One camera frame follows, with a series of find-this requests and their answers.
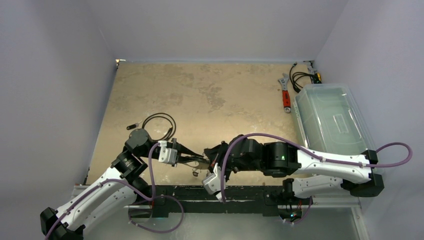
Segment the metal key organizer ring plate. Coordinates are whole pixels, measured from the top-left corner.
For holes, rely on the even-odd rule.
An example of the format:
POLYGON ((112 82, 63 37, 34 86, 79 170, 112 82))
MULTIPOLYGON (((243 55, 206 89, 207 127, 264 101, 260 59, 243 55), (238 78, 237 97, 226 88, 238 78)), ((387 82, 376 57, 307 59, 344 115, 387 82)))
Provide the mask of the metal key organizer ring plate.
POLYGON ((197 162, 191 162, 183 164, 185 166, 188 166, 191 168, 192 175, 194 177, 198 177, 201 173, 208 173, 209 167, 210 167, 210 161, 207 159, 207 164, 197 163, 197 162))

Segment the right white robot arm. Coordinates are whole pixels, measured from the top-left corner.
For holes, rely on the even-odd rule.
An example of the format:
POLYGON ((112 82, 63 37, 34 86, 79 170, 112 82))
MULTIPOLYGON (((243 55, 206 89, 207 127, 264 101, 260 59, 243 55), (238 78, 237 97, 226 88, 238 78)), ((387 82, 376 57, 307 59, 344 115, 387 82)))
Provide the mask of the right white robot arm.
POLYGON ((222 200, 232 172, 260 171, 265 176, 284 178, 278 197, 288 204, 317 194, 346 192, 353 197, 371 198, 384 189, 383 177, 374 173, 375 151, 341 155, 307 149, 292 142, 259 143, 239 135, 230 143, 206 148, 210 160, 202 185, 222 200))

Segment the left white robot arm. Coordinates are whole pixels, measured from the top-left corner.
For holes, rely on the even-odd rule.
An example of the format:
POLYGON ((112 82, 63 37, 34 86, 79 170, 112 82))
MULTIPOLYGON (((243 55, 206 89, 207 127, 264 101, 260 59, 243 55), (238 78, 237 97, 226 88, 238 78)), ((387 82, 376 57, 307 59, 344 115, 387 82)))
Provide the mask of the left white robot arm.
POLYGON ((46 240, 82 240, 89 225, 100 221, 113 208, 136 203, 142 205, 157 197, 154 177, 147 183, 140 175, 153 172, 153 159, 175 166, 178 163, 207 160, 178 143, 176 139, 153 140, 142 128, 134 129, 122 152, 111 166, 88 188, 66 204, 47 207, 40 214, 41 231, 46 240))

